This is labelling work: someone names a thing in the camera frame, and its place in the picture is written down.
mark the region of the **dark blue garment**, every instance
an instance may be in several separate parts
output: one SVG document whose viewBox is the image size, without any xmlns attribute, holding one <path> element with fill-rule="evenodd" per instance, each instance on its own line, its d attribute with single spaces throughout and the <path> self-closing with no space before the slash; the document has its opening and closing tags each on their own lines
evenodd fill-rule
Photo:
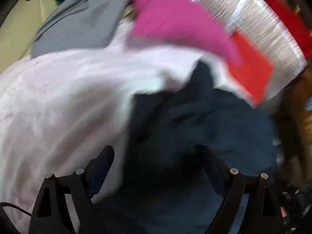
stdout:
<svg viewBox="0 0 312 234">
<path fill-rule="evenodd" d="M 245 175 L 276 168 L 270 120 L 232 93 L 213 89 L 202 62 L 184 89 L 137 95 L 129 130 L 123 185 L 96 205 L 111 234 L 205 233 L 222 198 L 200 164 L 198 145 Z"/>
</svg>

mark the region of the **folded gray garment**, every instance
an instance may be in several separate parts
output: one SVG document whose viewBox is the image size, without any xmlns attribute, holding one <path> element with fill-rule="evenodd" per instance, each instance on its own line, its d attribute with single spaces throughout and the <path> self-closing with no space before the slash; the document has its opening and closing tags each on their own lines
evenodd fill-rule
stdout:
<svg viewBox="0 0 312 234">
<path fill-rule="evenodd" d="M 110 43 L 129 0 L 66 0 L 42 25 L 32 58 L 72 48 L 100 48 Z"/>
</svg>

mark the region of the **bright red garment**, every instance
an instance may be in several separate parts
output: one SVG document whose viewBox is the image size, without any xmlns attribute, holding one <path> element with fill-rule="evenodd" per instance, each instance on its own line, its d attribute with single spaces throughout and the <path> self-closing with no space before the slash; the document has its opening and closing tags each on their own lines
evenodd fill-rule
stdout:
<svg viewBox="0 0 312 234">
<path fill-rule="evenodd" d="M 263 100 L 264 92 L 274 67 L 267 57 L 262 55 L 250 44 L 245 36 L 235 32 L 231 38 L 241 53 L 243 64 L 241 66 L 235 66 L 231 62 L 227 62 L 229 71 L 249 91 L 254 103 L 259 105 Z"/>
<path fill-rule="evenodd" d="M 265 0 L 266 3 L 275 11 L 279 18 L 294 37 L 304 56 L 307 58 L 312 54 L 312 37 L 309 30 L 301 20 L 299 15 L 295 15 L 287 6 L 279 0 Z"/>
</svg>

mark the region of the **pile of clothes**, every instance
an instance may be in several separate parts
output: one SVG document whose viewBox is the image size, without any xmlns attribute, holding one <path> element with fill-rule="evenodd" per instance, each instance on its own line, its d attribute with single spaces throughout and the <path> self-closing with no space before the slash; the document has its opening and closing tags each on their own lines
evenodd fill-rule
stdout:
<svg viewBox="0 0 312 234">
<path fill-rule="evenodd" d="M 0 75 L 0 200 L 31 212 L 46 173 L 73 173 L 112 145 L 93 198 L 110 233 L 204 233 L 222 197 L 196 146 L 245 175 L 277 169 L 273 125 L 255 108 L 272 71 L 189 0 L 65 0 L 31 57 Z M 27 233 L 29 219 L 10 218 Z"/>
</svg>

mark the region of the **beige fabric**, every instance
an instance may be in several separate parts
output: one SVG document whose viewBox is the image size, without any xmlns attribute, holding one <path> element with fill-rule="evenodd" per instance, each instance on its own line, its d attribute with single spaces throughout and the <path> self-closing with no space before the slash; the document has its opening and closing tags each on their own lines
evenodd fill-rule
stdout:
<svg viewBox="0 0 312 234">
<path fill-rule="evenodd" d="M 55 0 L 19 0 L 0 28 L 0 73 L 30 54 L 41 24 L 57 7 Z"/>
</svg>

